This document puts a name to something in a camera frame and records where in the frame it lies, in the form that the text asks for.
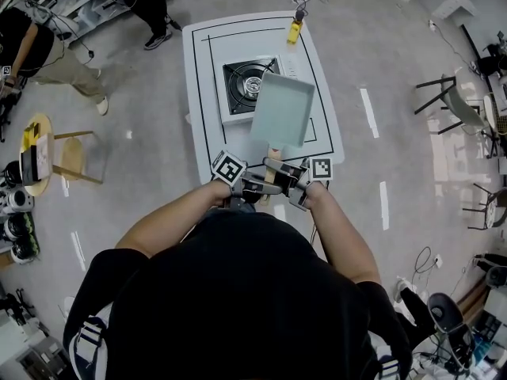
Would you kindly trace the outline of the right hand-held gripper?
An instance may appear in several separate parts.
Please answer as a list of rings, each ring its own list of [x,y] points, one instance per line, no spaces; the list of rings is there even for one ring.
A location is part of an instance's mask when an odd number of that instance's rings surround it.
[[[304,158],[300,165],[293,165],[274,158],[264,158],[263,164],[276,174],[276,185],[288,191],[289,203],[301,210],[307,198],[307,188],[315,181],[333,180],[331,158]]]

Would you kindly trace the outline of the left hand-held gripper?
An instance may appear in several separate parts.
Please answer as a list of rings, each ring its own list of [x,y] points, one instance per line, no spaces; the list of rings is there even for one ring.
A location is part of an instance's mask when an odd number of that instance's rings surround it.
[[[212,179],[227,184],[230,195],[223,201],[224,209],[253,207],[260,196],[276,196],[283,188],[265,181],[263,176],[247,170],[247,164],[235,155],[221,150],[212,162]]]

